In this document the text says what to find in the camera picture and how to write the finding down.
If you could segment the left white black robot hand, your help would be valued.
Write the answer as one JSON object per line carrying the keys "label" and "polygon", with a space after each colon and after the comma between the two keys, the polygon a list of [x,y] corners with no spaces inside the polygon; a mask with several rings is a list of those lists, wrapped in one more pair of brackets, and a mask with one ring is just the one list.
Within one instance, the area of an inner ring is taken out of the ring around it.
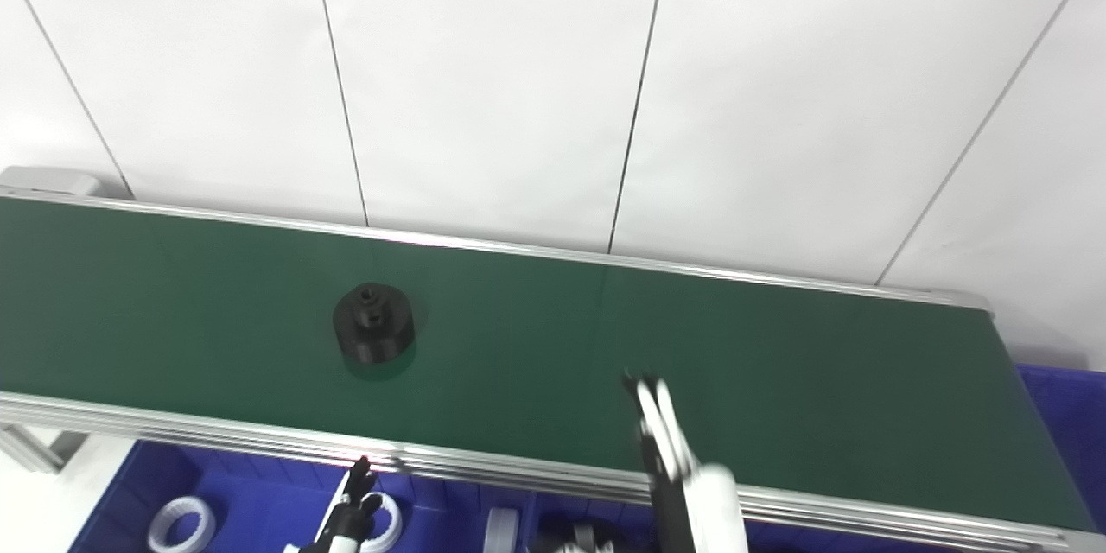
{"label": "left white black robot hand", "polygon": [[374,514],[384,504],[382,494],[374,491],[377,480],[371,459],[359,457],[346,471],[336,491],[337,501],[321,523],[315,541],[304,547],[289,543],[283,552],[359,552],[375,525]]}

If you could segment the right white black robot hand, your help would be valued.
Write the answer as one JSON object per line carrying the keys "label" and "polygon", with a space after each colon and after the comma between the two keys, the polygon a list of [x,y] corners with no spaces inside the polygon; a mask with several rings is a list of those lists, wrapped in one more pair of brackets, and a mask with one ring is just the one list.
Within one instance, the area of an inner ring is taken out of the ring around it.
{"label": "right white black robot hand", "polygon": [[734,474],[696,458],[667,384],[628,372],[620,384],[637,411],[659,552],[749,552]]}

